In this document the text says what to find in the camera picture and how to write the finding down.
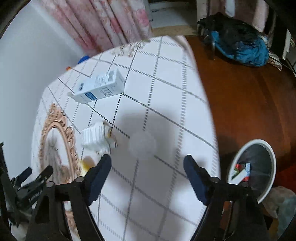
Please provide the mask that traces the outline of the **blue red milk carton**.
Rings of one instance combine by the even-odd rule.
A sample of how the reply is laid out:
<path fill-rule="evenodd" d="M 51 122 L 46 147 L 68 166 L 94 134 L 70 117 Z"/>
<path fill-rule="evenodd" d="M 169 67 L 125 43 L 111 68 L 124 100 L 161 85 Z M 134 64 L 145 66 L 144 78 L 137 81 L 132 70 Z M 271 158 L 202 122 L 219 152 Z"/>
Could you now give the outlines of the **blue red milk carton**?
<path fill-rule="evenodd" d="M 250 163 L 237 163 L 232 172 L 230 184 L 238 185 L 241 182 L 248 182 L 250 179 Z"/>

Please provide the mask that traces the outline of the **yellow fruit peel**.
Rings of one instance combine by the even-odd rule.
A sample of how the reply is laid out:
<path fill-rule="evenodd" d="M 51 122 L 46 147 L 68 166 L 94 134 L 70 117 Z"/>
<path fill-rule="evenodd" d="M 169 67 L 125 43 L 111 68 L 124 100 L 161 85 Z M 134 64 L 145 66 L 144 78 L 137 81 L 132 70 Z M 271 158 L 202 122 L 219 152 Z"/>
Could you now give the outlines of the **yellow fruit peel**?
<path fill-rule="evenodd" d="M 89 171 L 89 169 L 91 169 L 92 167 L 95 167 L 95 166 L 96 166 L 96 164 L 90 156 L 84 157 L 80 161 L 80 167 L 81 167 L 80 176 L 85 176 L 86 173 Z"/>

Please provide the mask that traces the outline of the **clear plastic cup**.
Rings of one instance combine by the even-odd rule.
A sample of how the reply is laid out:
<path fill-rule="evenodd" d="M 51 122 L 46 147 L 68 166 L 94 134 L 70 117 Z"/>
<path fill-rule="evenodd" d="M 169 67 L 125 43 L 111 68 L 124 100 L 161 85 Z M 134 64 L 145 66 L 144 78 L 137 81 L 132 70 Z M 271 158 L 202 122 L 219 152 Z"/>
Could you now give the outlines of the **clear plastic cup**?
<path fill-rule="evenodd" d="M 138 160 L 149 160 L 157 152 L 157 142 L 149 132 L 140 130 L 130 136 L 128 150 Z"/>

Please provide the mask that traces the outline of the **white round trash bin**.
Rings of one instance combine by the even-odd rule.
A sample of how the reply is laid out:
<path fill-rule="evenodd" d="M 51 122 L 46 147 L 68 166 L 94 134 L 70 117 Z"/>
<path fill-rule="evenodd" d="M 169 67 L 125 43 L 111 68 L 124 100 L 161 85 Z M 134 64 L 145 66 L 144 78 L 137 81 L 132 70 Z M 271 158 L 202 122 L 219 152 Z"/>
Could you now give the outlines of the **white round trash bin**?
<path fill-rule="evenodd" d="M 254 139 L 246 143 L 234 156 L 226 181 L 234 178 L 237 164 L 250 164 L 248 185 L 254 192 L 257 202 L 261 203 L 270 192 L 276 175 L 276 157 L 269 143 Z"/>

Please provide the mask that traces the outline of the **grey cloth on floor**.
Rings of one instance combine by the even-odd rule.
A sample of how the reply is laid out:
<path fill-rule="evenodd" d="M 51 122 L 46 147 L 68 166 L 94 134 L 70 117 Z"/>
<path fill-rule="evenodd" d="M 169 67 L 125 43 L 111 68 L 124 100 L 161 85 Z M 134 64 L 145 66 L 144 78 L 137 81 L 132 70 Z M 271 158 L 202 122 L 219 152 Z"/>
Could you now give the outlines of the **grey cloth on floor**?
<path fill-rule="evenodd" d="M 295 216 L 295 193 L 283 186 L 277 186 L 271 188 L 262 203 L 273 218 L 269 229 L 271 239 L 278 240 Z"/>

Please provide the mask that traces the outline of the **crumpled white paper leaflet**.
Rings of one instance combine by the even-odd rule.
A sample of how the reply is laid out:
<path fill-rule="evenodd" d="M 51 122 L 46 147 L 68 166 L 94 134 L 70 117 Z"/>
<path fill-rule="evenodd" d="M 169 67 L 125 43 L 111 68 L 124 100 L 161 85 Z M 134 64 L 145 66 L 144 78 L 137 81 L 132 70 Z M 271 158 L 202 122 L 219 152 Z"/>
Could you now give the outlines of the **crumpled white paper leaflet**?
<path fill-rule="evenodd" d="M 99 156 L 110 154 L 117 148 L 115 136 L 111 134 L 111 127 L 103 121 L 96 122 L 81 132 L 82 147 L 95 152 Z"/>

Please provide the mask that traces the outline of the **white patterned tablecloth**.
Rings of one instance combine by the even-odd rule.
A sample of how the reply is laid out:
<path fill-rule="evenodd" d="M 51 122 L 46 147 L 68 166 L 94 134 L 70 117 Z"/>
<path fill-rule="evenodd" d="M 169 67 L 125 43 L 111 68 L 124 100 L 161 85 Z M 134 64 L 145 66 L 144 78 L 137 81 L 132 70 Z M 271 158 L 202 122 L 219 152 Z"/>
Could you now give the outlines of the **white patterned tablecloth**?
<path fill-rule="evenodd" d="M 57 184 L 84 175 L 100 152 L 82 132 L 104 123 L 111 171 L 91 214 L 106 240 L 190 240 L 205 212 L 183 168 L 191 155 L 220 176 L 210 105 L 183 36 L 117 47 L 45 87 L 32 134 L 31 179 L 48 165 Z"/>

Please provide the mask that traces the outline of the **white blue carton box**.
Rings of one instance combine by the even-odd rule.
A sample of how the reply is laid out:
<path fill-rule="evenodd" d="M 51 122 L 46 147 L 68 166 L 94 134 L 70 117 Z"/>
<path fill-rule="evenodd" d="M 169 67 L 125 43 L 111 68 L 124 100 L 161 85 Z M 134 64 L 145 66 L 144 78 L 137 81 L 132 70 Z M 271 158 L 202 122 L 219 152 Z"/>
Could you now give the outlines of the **white blue carton box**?
<path fill-rule="evenodd" d="M 106 97 L 122 94 L 125 90 L 125 79 L 118 69 L 108 71 L 79 81 L 68 96 L 80 104 L 90 103 Z"/>

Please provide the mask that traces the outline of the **pink floral curtain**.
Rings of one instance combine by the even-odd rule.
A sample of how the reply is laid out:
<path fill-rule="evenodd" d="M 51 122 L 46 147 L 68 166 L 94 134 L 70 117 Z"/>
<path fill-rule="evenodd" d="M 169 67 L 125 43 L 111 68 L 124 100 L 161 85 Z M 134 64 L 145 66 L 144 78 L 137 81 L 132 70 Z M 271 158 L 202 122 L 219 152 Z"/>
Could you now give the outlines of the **pink floral curtain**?
<path fill-rule="evenodd" d="M 90 56 L 152 37 L 143 1 L 61 0 L 40 4 Z"/>

